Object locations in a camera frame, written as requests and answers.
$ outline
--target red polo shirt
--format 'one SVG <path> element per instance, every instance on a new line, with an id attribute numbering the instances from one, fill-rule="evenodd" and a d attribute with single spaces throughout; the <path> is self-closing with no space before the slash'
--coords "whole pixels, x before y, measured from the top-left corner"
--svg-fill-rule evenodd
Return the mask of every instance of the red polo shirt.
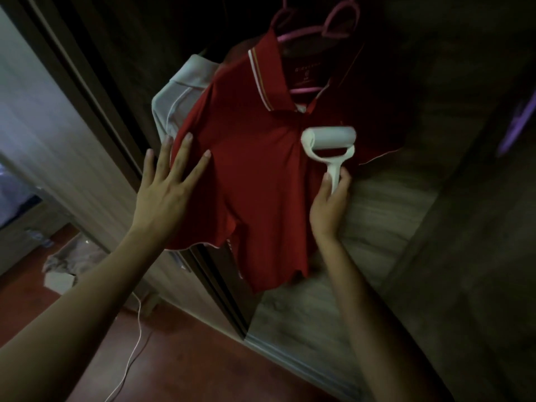
<path id="1" fill-rule="evenodd" d="M 207 149 L 212 161 L 168 249 L 196 243 L 219 247 L 229 240 L 238 269 L 254 291 L 275 288 L 296 271 L 308 275 L 308 256 L 316 249 L 309 209 L 326 167 L 307 157 L 302 131 L 353 126 L 357 140 L 355 156 L 346 162 L 350 171 L 403 143 L 398 110 L 377 92 L 365 69 L 367 47 L 358 40 L 352 45 L 333 69 L 328 87 L 304 113 L 287 89 L 284 59 L 272 30 L 215 76 L 173 146 L 171 162 L 191 132 L 186 171 Z"/>

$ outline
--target lint roller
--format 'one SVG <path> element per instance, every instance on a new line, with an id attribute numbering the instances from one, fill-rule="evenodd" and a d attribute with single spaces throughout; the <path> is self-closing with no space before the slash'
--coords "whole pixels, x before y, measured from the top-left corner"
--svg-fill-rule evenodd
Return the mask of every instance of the lint roller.
<path id="1" fill-rule="evenodd" d="M 311 127 L 302 132 L 301 142 L 307 156 L 327 165 L 327 172 L 331 175 L 331 193 L 339 184 L 340 167 L 343 162 L 354 156 L 355 138 L 355 129 L 349 126 Z M 334 148 L 347 149 L 343 155 L 326 158 L 322 158 L 314 152 L 315 150 Z"/>

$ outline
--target white shirt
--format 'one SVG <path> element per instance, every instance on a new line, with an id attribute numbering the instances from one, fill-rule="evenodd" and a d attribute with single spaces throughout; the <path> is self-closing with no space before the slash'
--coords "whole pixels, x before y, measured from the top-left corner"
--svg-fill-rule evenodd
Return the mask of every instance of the white shirt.
<path id="1" fill-rule="evenodd" d="M 219 64 L 199 55 L 192 55 L 181 69 L 160 90 L 151 102 L 158 135 L 177 136 L 178 129 L 209 86 Z"/>

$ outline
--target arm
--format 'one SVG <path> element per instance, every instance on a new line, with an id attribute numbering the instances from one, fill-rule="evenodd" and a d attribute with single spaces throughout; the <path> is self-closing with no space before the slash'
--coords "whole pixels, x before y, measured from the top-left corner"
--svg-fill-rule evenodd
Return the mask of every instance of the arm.
<path id="1" fill-rule="evenodd" d="M 0 349 L 2 401 L 66 399 L 121 306 L 178 230 L 210 152 L 181 183 L 191 135 L 170 170 L 172 142 L 162 145 L 156 172 L 154 154 L 147 152 L 132 227 L 117 249 Z"/>
<path id="2" fill-rule="evenodd" d="M 351 177 L 342 168 L 339 186 L 331 195 L 331 179 L 326 175 L 311 207 L 312 232 L 327 266 L 352 348 L 374 398 L 379 402 L 452 401 L 452 395 L 424 353 L 338 240 Z"/>

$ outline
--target pink hanger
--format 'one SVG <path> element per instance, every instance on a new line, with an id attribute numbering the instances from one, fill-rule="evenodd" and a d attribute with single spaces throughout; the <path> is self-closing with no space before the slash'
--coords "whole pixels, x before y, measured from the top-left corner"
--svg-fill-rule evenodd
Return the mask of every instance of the pink hanger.
<path id="1" fill-rule="evenodd" d="M 290 31 L 289 33 L 285 33 L 283 35 L 278 36 L 277 40 L 279 43 L 282 43 L 288 40 L 299 38 L 301 36 L 312 35 L 315 33 L 321 34 L 323 37 L 331 38 L 331 39 L 348 38 L 351 35 L 351 33 L 330 31 L 331 21 L 333 21 L 333 19 L 337 16 L 337 14 L 340 11 L 346 8 L 351 8 L 355 12 L 354 26 L 352 27 L 352 30 L 351 30 L 351 32 L 353 32 L 358 25 L 359 16 L 361 15 L 361 10 L 359 8 L 359 5 L 354 0 L 343 0 L 339 2 L 339 4 L 337 4 L 331 10 L 331 12 L 326 18 L 324 25 L 313 25 L 310 27 L 296 29 L 294 31 Z M 282 27 L 288 24 L 289 21 L 294 16 L 294 14 L 296 13 L 296 11 L 297 11 L 296 8 L 288 8 L 287 0 L 283 0 L 283 7 L 273 16 L 270 26 Z M 286 17 L 281 22 L 278 23 L 278 21 L 285 15 Z M 322 89 L 323 87 L 306 87 L 306 88 L 301 88 L 301 89 L 291 89 L 289 90 L 289 92 L 290 94 L 302 94 L 302 93 L 320 92 Z"/>

